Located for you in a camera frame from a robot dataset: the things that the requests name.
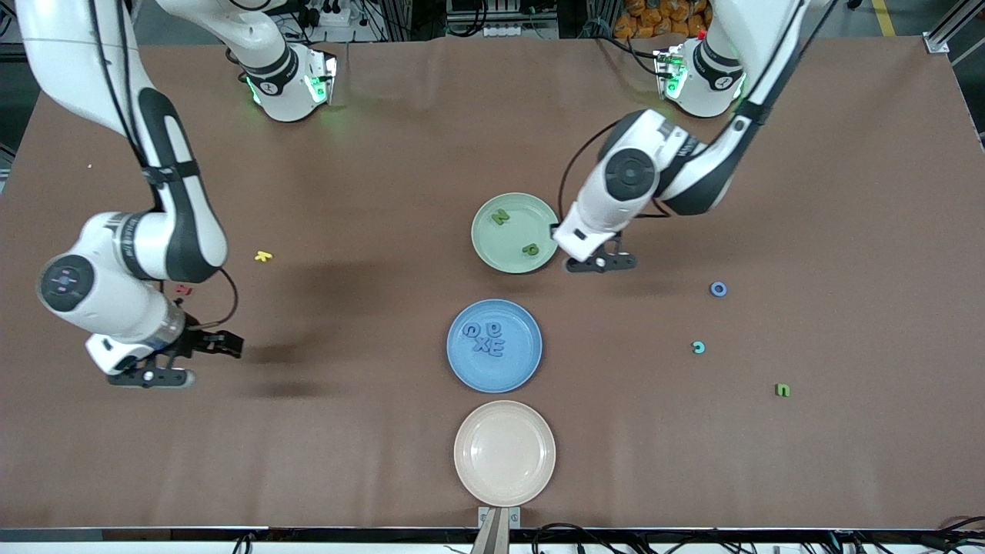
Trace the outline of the light green plate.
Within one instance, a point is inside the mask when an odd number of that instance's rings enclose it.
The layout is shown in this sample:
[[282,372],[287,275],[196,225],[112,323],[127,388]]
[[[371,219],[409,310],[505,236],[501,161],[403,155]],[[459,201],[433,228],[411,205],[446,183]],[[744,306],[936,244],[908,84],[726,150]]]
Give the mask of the light green plate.
[[[510,214],[505,225],[496,225],[490,214],[504,209]],[[472,248],[479,259],[493,269],[508,274],[534,272],[546,265],[557,250],[549,225],[559,223],[555,211],[544,200],[523,192],[499,194],[486,201],[472,218]],[[521,252],[528,243],[537,243],[539,255]]]

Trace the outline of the orange mesh bag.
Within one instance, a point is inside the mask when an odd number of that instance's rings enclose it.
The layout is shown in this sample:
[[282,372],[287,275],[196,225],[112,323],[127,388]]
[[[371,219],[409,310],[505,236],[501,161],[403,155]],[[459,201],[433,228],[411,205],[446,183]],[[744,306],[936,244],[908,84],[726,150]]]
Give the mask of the orange mesh bag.
[[713,19],[708,0],[622,0],[612,34],[620,41],[668,34],[703,38]]

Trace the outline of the grey metal bracket post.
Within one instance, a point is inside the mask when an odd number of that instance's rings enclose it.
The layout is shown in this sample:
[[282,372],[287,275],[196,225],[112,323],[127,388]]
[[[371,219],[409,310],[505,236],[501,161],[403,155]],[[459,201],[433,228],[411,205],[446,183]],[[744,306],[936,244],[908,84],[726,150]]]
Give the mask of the grey metal bracket post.
[[489,507],[479,511],[479,531],[470,554],[509,554],[510,532],[520,529],[520,507]]

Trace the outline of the beige plate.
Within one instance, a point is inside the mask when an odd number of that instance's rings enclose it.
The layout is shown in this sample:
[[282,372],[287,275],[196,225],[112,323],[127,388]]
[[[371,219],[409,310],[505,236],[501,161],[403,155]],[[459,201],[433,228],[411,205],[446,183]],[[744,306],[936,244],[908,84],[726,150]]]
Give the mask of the beige plate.
[[496,400],[464,418],[455,436],[454,466],[460,482],[483,505],[520,507],[553,477],[556,440],[541,414],[524,403]]

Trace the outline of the aluminium frame bar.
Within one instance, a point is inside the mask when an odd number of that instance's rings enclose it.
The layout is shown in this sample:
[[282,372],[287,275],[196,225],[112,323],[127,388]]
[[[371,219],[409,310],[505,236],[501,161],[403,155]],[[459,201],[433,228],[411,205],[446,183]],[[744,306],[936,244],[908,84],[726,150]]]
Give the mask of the aluminium frame bar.
[[927,52],[948,53],[947,43],[981,11],[985,11],[985,0],[954,0],[945,15],[928,32],[923,32]]

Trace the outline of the power strip with black plugs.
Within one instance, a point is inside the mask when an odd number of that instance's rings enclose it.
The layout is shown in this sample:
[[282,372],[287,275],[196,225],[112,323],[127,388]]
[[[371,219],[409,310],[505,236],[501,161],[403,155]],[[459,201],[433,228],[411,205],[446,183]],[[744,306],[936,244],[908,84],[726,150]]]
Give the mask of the power strip with black plugs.
[[298,22],[302,28],[348,27],[351,10],[340,0],[298,0]]

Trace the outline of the brown table cover sheet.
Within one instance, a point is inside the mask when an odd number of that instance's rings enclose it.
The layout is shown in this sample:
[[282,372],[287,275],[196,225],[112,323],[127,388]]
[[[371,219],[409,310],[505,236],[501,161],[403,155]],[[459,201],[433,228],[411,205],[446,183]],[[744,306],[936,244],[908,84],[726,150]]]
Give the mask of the brown table cover sheet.
[[490,395],[453,375],[446,333],[486,298],[544,333],[509,396],[557,444],[525,525],[985,515],[985,151],[921,39],[817,39],[724,200],[631,224],[638,267],[602,275],[562,256],[496,272],[472,217],[504,192],[553,202],[571,155],[627,112],[703,141],[721,119],[664,105],[597,42],[336,52],[333,105],[280,124],[222,47],[141,50],[242,295],[242,358],[195,355],[187,389],[109,385],[87,334],[40,305],[42,266],[85,220],[150,193],[123,137],[38,99],[0,196],[0,526],[470,526],[452,447]]

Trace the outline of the blue plate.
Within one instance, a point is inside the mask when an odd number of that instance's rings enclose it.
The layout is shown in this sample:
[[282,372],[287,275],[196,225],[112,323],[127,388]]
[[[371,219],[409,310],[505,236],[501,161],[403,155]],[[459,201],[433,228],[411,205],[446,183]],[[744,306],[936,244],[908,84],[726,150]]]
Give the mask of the blue plate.
[[[486,334],[487,322],[502,324],[503,357],[474,352],[474,340],[463,335],[468,322],[481,325]],[[482,299],[459,312],[446,338],[446,357],[453,374],[476,392],[500,394],[524,385],[539,367],[544,340],[539,324],[531,312],[508,299]]]

